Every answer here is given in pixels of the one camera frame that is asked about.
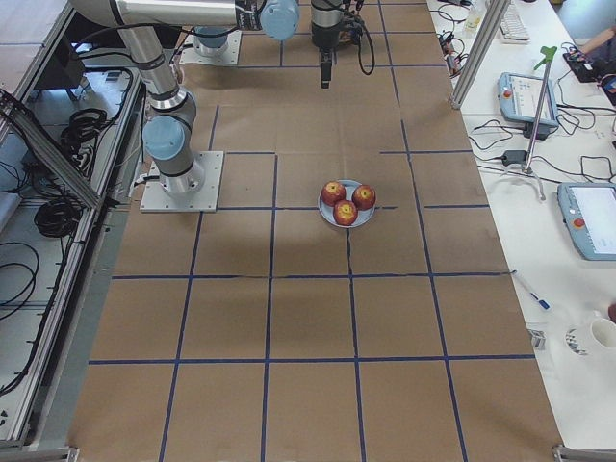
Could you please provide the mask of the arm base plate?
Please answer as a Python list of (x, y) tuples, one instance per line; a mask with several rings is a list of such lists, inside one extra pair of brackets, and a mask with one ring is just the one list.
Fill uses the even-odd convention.
[(193, 36), (186, 38), (180, 53), (179, 64), (201, 64), (213, 66), (236, 66), (240, 54), (242, 33), (232, 32), (228, 36), (227, 49), (218, 57), (205, 58), (197, 55), (193, 48)]
[(164, 175), (152, 162), (140, 210), (144, 213), (214, 213), (218, 207), (223, 151), (193, 153), (192, 169), (182, 176)]

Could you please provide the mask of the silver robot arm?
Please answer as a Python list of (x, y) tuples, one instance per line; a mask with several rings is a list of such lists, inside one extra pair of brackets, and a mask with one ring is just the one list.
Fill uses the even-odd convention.
[(175, 197), (201, 190), (206, 173), (190, 149), (196, 103), (167, 64), (156, 27), (262, 31), (285, 41), (300, 17), (296, 1), (75, 1), (72, 6), (88, 20), (117, 30), (128, 49), (155, 112), (142, 140), (163, 191)]
[(218, 26), (196, 26), (193, 30), (193, 48), (205, 58), (218, 57), (227, 49), (231, 29)]

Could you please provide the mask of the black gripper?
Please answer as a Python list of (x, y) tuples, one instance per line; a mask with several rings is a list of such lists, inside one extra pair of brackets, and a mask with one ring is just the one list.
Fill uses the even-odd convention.
[(332, 78), (332, 50), (339, 43), (361, 43), (360, 18), (351, 1), (311, 1), (312, 43), (320, 48), (321, 88), (327, 90)]

